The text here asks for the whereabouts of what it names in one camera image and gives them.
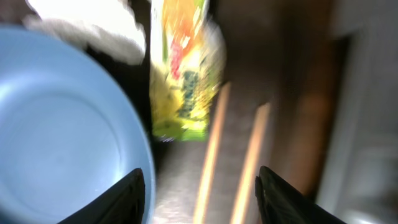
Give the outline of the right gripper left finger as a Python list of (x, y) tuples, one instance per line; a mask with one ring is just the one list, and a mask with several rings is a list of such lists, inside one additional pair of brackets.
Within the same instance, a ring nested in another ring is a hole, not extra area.
[(144, 175), (136, 168), (59, 224), (140, 224), (144, 204)]

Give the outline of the large dark blue bowl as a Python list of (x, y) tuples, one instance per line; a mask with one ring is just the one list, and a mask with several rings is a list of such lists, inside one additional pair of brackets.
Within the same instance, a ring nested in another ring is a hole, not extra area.
[(58, 223), (130, 171), (155, 172), (140, 118), (97, 62), (66, 43), (1, 26), (1, 222)]

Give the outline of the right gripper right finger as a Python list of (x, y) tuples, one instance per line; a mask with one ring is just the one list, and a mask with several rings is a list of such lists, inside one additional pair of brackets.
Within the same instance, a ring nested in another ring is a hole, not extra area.
[(259, 169), (255, 195), (262, 224), (345, 224), (266, 166)]

